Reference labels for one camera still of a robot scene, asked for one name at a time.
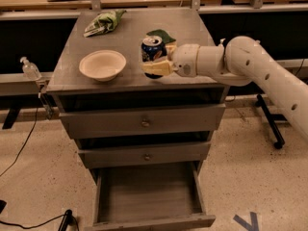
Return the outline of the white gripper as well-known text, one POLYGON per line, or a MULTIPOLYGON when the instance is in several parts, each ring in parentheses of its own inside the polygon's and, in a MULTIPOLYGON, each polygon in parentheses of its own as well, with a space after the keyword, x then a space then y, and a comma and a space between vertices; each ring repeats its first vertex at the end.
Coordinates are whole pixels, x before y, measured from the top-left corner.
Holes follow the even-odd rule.
POLYGON ((144 62, 142 70, 150 75, 168 76, 174 71, 182 77, 196 76, 196 60, 199 50, 198 44, 183 44, 177 47, 177 43, 166 44, 167 56, 172 56, 172 62, 163 60, 160 62, 144 62))

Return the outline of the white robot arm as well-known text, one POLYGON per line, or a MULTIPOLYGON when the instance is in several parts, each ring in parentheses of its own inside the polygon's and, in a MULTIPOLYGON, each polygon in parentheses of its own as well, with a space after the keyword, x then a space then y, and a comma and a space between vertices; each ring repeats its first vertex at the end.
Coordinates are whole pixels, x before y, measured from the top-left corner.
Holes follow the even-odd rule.
POLYGON ((206 76, 228 86, 255 83, 308 140, 308 85, 276 62, 257 40, 235 37, 227 44, 165 44, 148 36, 141 44, 141 69, 150 78, 176 73, 206 76))

